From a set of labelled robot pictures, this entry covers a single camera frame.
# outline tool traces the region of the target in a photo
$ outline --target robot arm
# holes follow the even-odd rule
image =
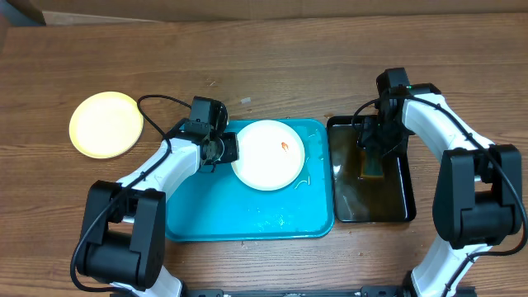
[[[201,166],[238,159],[235,133],[224,133],[227,124],[224,104],[195,97],[191,118],[181,120],[167,133],[171,150],[149,175],[121,193],[167,153],[167,142],[129,176],[118,182],[97,181],[90,188],[81,237],[91,226],[93,229],[80,245],[75,261],[79,273],[136,295],[179,295],[181,282],[163,268],[166,202]],[[120,199],[114,200],[119,193]],[[115,203],[113,207],[104,219],[96,220],[110,201]],[[134,223],[132,234],[108,229],[108,223],[122,220]]]
[[[416,296],[440,297],[465,258],[474,252],[486,252],[507,235],[517,233],[521,216],[511,192],[503,186],[489,160],[435,106],[452,114],[477,143],[500,160],[518,193],[521,193],[521,155],[512,145],[494,145],[474,132],[446,105],[446,99],[433,85],[411,86],[403,68],[385,70],[376,82],[380,97],[394,95],[400,99],[385,98],[377,104],[378,125],[371,125],[368,135],[374,135],[372,139],[397,135],[404,141],[398,137],[390,141],[403,144],[400,149],[407,150],[406,138],[416,134],[441,162],[433,203],[433,221],[438,234],[423,262],[411,274]],[[434,106],[411,99],[401,100],[402,97],[419,98]],[[476,192],[474,183],[478,181],[492,183],[492,190]],[[458,275],[452,289],[448,288],[447,296],[455,295],[456,286],[476,259]]]

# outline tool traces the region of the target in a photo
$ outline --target wooden table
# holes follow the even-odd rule
[[[526,14],[11,28],[0,58],[0,295],[83,295],[68,265],[89,186],[129,174],[159,146],[145,125],[122,157],[95,160],[76,151],[69,118],[94,93],[162,93],[187,102],[199,95],[225,102],[233,119],[326,122],[376,97],[375,78],[386,68],[404,66],[412,83],[435,83],[461,118],[497,143],[515,144],[526,163],[527,49]],[[187,113],[171,102],[145,105],[164,129]],[[410,224],[336,223],[314,240],[167,242],[165,265],[191,288],[399,284],[436,235],[439,166],[416,137],[408,154],[417,203]],[[480,296],[525,296],[527,266],[527,251],[481,258],[463,284]]]

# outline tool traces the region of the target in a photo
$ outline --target black tray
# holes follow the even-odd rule
[[[365,116],[355,120],[359,125]],[[352,116],[328,119],[328,147],[337,218],[346,223],[409,222],[416,217],[407,154],[384,158],[384,178],[360,179]]]

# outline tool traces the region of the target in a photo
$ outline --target dark liquid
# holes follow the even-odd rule
[[[328,129],[334,200],[337,218],[343,222],[394,222],[407,220],[408,213],[400,158],[382,160],[384,176],[361,177],[361,148],[357,148],[352,125]]]

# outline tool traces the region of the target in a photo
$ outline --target blue tray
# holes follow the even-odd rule
[[[239,132],[255,120],[232,120]],[[311,119],[278,120],[303,140],[306,161],[297,179],[277,191],[243,184],[231,164],[187,178],[167,204],[165,235],[172,241],[317,238],[334,223],[327,131]]]

